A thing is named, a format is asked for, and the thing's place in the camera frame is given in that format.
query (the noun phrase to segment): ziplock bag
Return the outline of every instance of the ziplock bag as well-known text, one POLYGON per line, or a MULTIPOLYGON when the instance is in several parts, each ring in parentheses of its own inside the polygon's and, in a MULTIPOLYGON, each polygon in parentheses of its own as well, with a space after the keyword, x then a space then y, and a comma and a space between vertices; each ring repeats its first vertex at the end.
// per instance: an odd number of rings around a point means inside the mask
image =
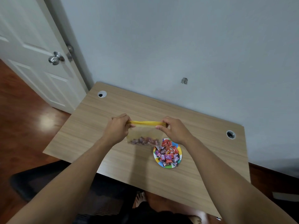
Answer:
POLYGON ((129 129, 126 142, 133 145, 159 146, 163 140, 163 132, 157 130, 155 126, 162 125, 166 127, 164 122, 153 121, 128 121, 136 127, 129 129))

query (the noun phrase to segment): colorful paper plate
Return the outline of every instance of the colorful paper plate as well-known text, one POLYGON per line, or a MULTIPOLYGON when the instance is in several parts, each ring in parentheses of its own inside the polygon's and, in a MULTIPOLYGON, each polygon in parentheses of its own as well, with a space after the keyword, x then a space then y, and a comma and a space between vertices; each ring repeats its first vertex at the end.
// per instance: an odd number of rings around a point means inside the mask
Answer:
MULTIPOLYGON (((179 164, 181 162, 181 160, 182 160, 182 150, 181 150, 181 147, 177 143, 174 143, 173 141, 172 141, 172 146, 175 146, 178 149, 178 154, 180 155, 180 160, 178 161, 178 164, 179 164)), ((161 167, 164 167, 164 168, 174 168, 174 167, 176 167, 173 163, 171 163, 170 165, 167 165, 167 166, 163 166, 163 163, 159 160, 159 158, 155 154, 155 151, 157 150, 157 147, 154 147, 154 158, 155 158, 156 162, 161 167)))

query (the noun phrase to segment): silver door knob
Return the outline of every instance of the silver door knob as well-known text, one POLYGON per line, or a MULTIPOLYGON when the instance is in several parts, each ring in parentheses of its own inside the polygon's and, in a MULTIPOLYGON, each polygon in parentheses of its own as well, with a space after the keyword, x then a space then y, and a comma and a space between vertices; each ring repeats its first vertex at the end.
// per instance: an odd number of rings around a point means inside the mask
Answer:
POLYGON ((53 65, 58 65, 59 61, 64 61, 64 57, 59 52, 54 52, 54 56, 50 56, 48 61, 53 65))

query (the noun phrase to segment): desk surface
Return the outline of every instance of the desk surface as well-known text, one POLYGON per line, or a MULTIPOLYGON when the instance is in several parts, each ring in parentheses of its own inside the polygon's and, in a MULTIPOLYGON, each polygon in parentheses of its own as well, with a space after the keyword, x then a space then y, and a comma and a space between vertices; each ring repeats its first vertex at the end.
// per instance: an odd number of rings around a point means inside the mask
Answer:
MULTIPOLYGON (((122 113, 137 121, 159 121, 167 115, 181 119, 194 136, 250 181, 245 133, 241 125, 100 82, 93 86, 44 153, 73 162, 100 138, 108 120, 122 113), (107 92, 106 97, 98 97, 101 90, 107 92), (234 140, 226 136, 227 130, 235 132, 234 140)), ((183 146, 182 161, 172 169, 159 166, 152 151, 151 147, 133 146, 123 140, 108 152, 97 172, 219 216, 183 146)))

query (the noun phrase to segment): white door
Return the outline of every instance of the white door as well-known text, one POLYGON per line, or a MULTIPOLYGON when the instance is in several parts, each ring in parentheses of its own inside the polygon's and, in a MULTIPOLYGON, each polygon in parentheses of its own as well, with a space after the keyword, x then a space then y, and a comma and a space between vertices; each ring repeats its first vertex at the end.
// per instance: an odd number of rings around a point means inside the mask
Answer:
POLYGON ((72 113, 88 90, 68 52, 43 0, 0 1, 0 59, 52 107, 72 113), (49 63, 53 52, 65 61, 49 63))

